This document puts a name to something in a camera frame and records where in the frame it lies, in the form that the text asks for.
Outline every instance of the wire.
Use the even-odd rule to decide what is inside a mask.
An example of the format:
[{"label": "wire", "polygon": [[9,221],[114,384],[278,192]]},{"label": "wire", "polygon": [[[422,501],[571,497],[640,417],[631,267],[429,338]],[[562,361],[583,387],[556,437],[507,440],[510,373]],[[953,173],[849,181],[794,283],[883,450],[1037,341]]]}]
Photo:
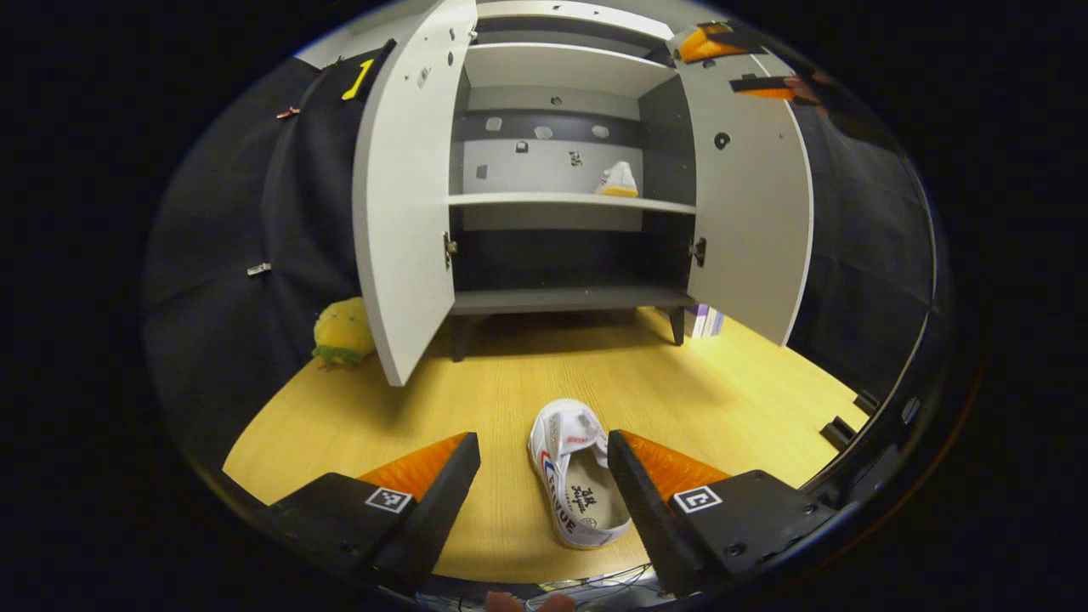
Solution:
[{"label": "wire", "polygon": [[645,573],[646,573],[646,567],[643,567],[642,572],[639,573],[639,575],[634,578],[634,580],[628,583],[627,585],[625,585],[623,587],[621,587],[620,589],[618,589],[616,591],[613,591],[613,592],[609,592],[609,593],[605,593],[605,595],[602,595],[602,596],[598,596],[598,597],[594,597],[592,599],[586,599],[584,601],[580,601],[580,602],[578,602],[577,605],[574,605],[574,610],[578,610],[582,605],[585,605],[586,603],[596,601],[598,599],[606,599],[606,598],[616,597],[616,596],[618,596],[621,592],[630,590],[630,588],[634,585],[634,582],[636,582],[639,578],[641,578],[642,575],[645,574]]},{"label": "wire", "polygon": [[[531,599],[541,599],[541,598],[544,598],[546,600],[547,597],[551,597],[553,595],[566,595],[568,597],[571,597],[571,596],[577,596],[577,595],[581,595],[581,593],[584,593],[584,592],[589,592],[589,591],[592,591],[592,590],[610,589],[610,592],[607,592],[607,593],[601,595],[598,597],[594,597],[594,598],[588,599],[585,601],[579,602],[578,605],[581,605],[583,603],[586,603],[586,602],[590,602],[590,601],[595,601],[597,599],[605,599],[605,598],[608,598],[608,597],[614,597],[614,596],[616,596],[616,595],[618,595],[620,592],[623,592],[626,590],[631,589],[632,587],[640,587],[640,588],[644,588],[644,589],[646,589],[646,590],[648,590],[651,592],[659,593],[660,592],[659,589],[655,589],[655,588],[648,587],[646,585],[636,585],[636,584],[634,584],[639,579],[641,579],[643,575],[645,575],[645,573],[650,570],[650,567],[651,567],[651,564],[650,563],[645,563],[643,565],[638,565],[635,567],[631,567],[630,570],[625,570],[622,572],[617,572],[617,573],[608,575],[608,576],[602,576],[599,578],[594,578],[592,580],[584,580],[584,582],[582,582],[579,585],[571,585],[571,586],[566,587],[566,588],[555,589],[553,591],[549,591],[546,596],[537,596],[537,597],[531,598]],[[627,582],[622,580],[623,576],[631,575],[631,574],[634,574],[634,575],[631,576]],[[603,586],[594,584],[594,583],[603,583],[605,580],[614,580],[614,582],[616,582],[618,584],[603,585]]]}]

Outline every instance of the book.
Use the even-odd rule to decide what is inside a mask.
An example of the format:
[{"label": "book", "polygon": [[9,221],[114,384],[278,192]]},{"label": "book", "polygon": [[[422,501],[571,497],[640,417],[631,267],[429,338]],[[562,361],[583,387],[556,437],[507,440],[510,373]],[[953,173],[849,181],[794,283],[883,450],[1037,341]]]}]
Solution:
[{"label": "book", "polygon": [[683,311],[683,331],[691,338],[702,338],[706,326],[706,304],[692,304]]},{"label": "book", "polygon": [[706,307],[706,322],[703,323],[703,338],[714,335],[714,323],[718,320],[718,311],[714,306]]},{"label": "book", "polygon": [[710,330],[710,335],[718,335],[721,333],[721,323],[726,321],[726,315],[721,310],[716,310],[718,318],[714,320],[714,329]]}]

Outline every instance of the cabinet leg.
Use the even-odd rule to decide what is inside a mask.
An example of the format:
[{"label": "cabinet leg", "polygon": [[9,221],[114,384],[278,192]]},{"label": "cabinet leg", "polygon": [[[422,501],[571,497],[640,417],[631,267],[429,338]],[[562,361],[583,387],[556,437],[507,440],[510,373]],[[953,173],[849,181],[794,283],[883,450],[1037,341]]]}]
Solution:
[{"label": "cabinet leg", "polygon": [[683,345],[683,306],[669,310],[669,323],[672,325],[672,342],[677,346]]},{"label": "cabinet leg", "polygon": [[481,316],[453,317],[450,321],[453,338],[450,339],[449,352],[454,362],[465,360],[465,355],[468,355],[469,352],[469,340],[472,338],[472,330],[477,323],[485,318]]}]

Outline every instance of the shoe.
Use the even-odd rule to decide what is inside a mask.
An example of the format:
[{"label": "shoe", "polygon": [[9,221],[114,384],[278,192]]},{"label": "shoe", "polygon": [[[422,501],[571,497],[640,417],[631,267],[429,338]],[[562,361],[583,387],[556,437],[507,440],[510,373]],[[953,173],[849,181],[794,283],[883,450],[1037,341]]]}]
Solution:
[{"label": "shoe", "polygon": [[608,472],[608,439],[589,406],[576,400],[544,406],[529,433],[529,455],[566,546],[599,548],[627,533],[631,515]]},{"label": "shoe", "polygon": [[603,196],[639,197],[639,186],[634,184],[631,164],[617,161],[615,166],[605,170],[601,175],[601,184],[594,193]]}]

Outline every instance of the metal clip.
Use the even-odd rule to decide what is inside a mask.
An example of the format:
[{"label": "metal clip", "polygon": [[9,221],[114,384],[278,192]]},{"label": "metal clip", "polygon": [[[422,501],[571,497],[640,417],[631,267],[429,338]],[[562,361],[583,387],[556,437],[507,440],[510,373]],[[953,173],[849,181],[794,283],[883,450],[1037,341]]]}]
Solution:
[{"label": "metal clip", "polygon": [[261,273],[268,272],[271,269],[272,269],[272,265],[269,264],[268,261],[265,261],[265,262],[261,264],[260,266],[254,266],[252,268],[248,268],[246,270],[246,273],[249,274],[250,277],[256,277],[257,274],[261,274]]}]

